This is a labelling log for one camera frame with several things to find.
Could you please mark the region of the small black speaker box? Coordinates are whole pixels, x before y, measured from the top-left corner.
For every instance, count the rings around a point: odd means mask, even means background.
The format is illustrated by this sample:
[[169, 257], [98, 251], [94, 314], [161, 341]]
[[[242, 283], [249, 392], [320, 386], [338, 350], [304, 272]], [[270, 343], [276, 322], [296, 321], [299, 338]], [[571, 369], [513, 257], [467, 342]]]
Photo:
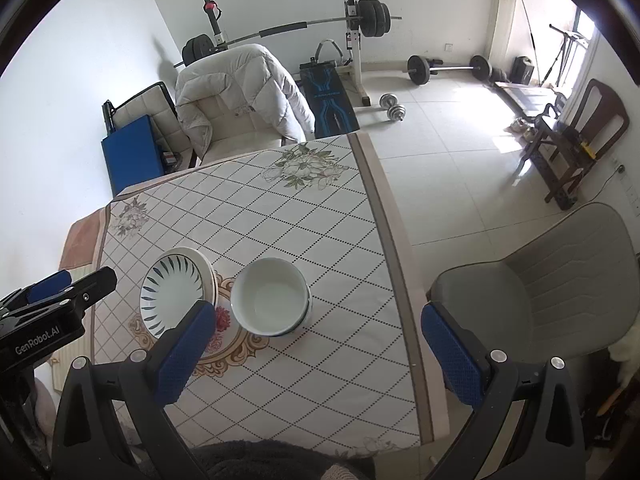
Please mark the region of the small black speaker box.
[[510, 81], [514, 84], [525, 84], [528, 86], [532, 80], [534, 69], [535, 64], [528, 56], [517, 56], [514, 58], [512, 64]]

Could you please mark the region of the chrome dumbbell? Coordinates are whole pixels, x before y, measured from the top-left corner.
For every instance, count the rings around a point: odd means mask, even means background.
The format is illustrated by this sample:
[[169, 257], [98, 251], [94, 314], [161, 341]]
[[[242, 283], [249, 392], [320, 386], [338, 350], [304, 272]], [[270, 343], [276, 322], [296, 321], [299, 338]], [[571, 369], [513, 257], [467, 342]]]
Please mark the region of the chrome dumbbell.
[[378, 100], [378, 104], [386, 111], [386, 116], [391, 122], [402, 122], [405, 119], [406, 108], [399, 103], [396, 94], [382, 94]]

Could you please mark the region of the dark wooden chair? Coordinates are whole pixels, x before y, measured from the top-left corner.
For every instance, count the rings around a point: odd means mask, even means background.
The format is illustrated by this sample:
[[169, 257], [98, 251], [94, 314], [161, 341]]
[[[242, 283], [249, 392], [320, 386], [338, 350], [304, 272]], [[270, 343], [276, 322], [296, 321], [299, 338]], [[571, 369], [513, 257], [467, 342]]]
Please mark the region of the dark wooden chair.
[[533, 140], [528, 142], [520, 164], [530, 162], [547, 185], [546, 203], [555, 202], [567, 211], [577, 202], [582, 180], [604, 159], [626, 133], [630, 118], [617, 92], [608, 84], [590, 79], [570, 122], [549, 116], [549, 104], [533, 123]]

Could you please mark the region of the blue black weight bench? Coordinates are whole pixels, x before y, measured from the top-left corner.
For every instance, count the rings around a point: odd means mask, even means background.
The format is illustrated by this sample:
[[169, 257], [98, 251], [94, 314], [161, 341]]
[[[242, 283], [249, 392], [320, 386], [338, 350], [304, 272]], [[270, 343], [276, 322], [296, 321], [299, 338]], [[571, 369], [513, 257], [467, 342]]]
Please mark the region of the blue black weight bench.
[[[322, 48], [330, 44], [340, 59], [320, 61]], [[314, 114], [314, 137], [341, 136], [359, 129], [352, 102], [347, 95], [337, 67], [344, 64], [344, 53], [333, 39], [323, 39], [308, 63], [299, 65], [300, 83]]]

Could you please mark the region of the white bowl dark rim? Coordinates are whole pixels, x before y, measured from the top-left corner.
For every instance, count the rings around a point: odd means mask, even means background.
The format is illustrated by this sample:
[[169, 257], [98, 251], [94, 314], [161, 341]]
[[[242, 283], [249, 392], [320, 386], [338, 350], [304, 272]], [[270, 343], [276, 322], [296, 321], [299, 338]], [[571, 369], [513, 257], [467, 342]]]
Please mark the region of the white bowl dark rim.
[[271, 336], [294, 332], [308, 318], [312, 309], [312, 295], [307, 285], [279, 285], [274, 292]]

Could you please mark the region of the checked floral tablecloth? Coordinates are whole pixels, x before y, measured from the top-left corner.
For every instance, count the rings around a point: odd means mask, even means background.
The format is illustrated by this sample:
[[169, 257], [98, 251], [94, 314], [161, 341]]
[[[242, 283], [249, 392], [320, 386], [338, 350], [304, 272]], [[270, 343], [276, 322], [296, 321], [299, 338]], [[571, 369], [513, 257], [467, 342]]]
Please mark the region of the checked floral tablecloth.
[[198, 256], [217, 325], [168, 406], [186, 444], [278, 439], [347, 455], [448, 436], [424, 288], [370, 136], [213, 162], [76, 222], [61, 268], [117, 276], [88, 323], [96, 362], [148, 350], [179, 321], [180, 309], [153, 312], [153, 289]]

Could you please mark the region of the barbell on rack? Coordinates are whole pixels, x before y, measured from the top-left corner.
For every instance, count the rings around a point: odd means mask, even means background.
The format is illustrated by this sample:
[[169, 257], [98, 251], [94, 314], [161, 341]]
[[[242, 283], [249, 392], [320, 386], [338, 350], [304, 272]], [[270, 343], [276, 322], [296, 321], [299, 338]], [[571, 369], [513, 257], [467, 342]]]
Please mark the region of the barbell on rack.
[[322, 18], [322, 20], [282, 24], [227, 40], [224, 38], [218, 23], [222, 17], [222, 11], [218, 3], [214, 0], [204, 0], [203, 11], [209, 19], [214, 36], [209, 37], [206, 34], [201, 34], [189, 39], [182, 48], [181, 61], [175, 64], [175, 67], [188, 66], [201, 58], [228, 50], [232, 44], [240, 44], [255, 38], [266, 38], [286, 34], [287, 32], [296, 32], [296, 30], [307, 29], [309, 26], [344, 22], [348, 32], [360, 32], [365, 37], [382, 37], [390, 32], [393, 21], [401, 20], [401, 16], [393, 16], [388, 5], [380, 0], [358, 0], [354, 14], [346, 11], [344, 16], [339, 16], [338, 18]]

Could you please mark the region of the grey upholstered chair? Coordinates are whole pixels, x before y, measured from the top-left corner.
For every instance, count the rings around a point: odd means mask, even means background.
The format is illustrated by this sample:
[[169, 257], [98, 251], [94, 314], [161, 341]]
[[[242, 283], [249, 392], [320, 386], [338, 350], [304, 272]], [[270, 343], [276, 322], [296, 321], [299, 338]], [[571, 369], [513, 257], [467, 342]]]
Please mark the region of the grey upholstered chair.
[[559, 356], [585, 399], [604, 349], [637, 317], [639, 268], [620, 214], [590, 203], [510, 255], [442, 272], [427, 297], [488, 350], [524, 363]]

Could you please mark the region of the white floral rim plate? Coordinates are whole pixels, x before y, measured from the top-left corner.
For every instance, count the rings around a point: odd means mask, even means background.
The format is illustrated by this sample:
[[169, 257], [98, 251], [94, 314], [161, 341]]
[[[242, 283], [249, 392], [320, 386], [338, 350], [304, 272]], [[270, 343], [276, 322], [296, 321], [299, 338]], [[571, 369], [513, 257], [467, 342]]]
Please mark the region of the white floral rim plate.
[[164, 252], [165, 256], [183, 256], [194, 263], [195, 269], [201, 275], [203, 283], [203, 299], [210, 302], [214, 307], [218, 301], [218, 284], [214, 268], [205, 255], [197, 249], [178, 246]]

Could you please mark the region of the plain white bowl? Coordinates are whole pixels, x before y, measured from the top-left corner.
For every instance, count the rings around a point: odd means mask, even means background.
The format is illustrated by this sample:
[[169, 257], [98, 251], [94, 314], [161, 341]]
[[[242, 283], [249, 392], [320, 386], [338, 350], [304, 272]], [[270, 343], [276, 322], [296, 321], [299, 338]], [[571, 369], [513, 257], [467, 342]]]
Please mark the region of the plain white bowl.
[[281, 258], [257, 259], [235, 278], [231, 287], [231, 309], [248, 332], [262, 337], [281, 337], [271, 336], [270, 332], [274, 292], [279, 285], [304, 286], [307, 282], [293, 263]]

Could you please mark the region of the floor barbell black plates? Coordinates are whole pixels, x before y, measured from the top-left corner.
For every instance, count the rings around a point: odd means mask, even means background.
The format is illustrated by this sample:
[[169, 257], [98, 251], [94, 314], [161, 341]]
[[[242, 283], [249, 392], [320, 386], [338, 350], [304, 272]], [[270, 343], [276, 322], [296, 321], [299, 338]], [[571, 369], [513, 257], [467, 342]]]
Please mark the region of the floor barbell black plates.
[[417, 86], [427, 84], [431, 76], [441, 72], [470, 72], [479, 81], [488, 81], [492, 74], [492, 65], [483, 55], [474, 55], [466, 65], [446, 66], [435, 63], [420, 55], [411, 55], [407, 61], [407, 74]]

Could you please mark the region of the blue folded mat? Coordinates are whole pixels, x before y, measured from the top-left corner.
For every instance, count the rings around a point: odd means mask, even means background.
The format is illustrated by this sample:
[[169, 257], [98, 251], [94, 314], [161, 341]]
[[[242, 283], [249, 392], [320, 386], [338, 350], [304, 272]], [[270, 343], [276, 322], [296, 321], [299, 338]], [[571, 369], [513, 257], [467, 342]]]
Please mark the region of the blue folded mat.
[[130, 185], [165, 174], [149, 116], [110, 133], [101, 146], [114, 196]]

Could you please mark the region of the white puffer jacket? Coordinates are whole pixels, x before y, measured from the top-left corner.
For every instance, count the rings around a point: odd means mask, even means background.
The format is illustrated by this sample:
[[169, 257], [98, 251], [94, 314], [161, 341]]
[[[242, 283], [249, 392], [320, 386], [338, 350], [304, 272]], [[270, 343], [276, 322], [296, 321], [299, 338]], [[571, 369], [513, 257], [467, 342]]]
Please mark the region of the white puffer jacket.
[[303, 92], [261, 44], [206, 56], [180, 72], [176, 85], [178, 121], [200, 161], [209, 148], [213, 128], [195, 103], [210, 96], [220, 96], [230, 110], [250, 107], [280, 133], [284, 145], [314, 137], [314, 114]]

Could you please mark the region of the folded cream padded chair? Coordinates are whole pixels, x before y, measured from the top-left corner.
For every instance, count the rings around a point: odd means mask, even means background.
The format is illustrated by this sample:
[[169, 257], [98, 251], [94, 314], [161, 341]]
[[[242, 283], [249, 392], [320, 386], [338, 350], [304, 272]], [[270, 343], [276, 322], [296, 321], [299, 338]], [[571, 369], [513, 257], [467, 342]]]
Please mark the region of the folded cream padded chair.
[[119, 106], [105, 101], [102, 104], [102, 113], [108, 134], [124, 128], [142, 116], [148, 116], [153, 138], [160, 151], [171, 152], [176, 156], [177, 162], [170, 172], [186, 170], [196, 165], [198, 156], [179, 124], [174, 101], [163, 81], [151, 84]]

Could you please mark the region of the blue leaf pattern plate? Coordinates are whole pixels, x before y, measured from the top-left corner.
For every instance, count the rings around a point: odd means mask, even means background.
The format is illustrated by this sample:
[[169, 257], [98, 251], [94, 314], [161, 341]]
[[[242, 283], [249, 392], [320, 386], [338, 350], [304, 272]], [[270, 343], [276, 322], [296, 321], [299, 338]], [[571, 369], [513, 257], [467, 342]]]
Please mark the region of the blue leaf pattern plate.
[[205, 298], [202, 274], [187, 256], [170, 254], [153, 263], [142, 281], [140, 312], [156, 339], [175, 328], [194, 302]]

